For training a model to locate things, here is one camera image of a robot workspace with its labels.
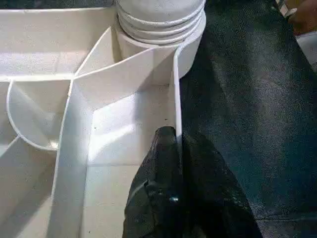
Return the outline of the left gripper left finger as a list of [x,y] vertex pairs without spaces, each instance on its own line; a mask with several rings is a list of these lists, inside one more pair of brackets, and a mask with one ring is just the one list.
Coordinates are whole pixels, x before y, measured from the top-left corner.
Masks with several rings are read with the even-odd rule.
[[124,209],[124,238],[181,238],[183,177],[175,129],[155,131],[151,146],[129,189]]

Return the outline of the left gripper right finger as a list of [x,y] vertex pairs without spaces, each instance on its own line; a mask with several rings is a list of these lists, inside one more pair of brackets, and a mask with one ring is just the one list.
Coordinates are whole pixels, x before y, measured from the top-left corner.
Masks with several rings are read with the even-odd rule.
[[235,175],[213,143],[183,133],[183,175],[190,238],[260,238],[261,231]]

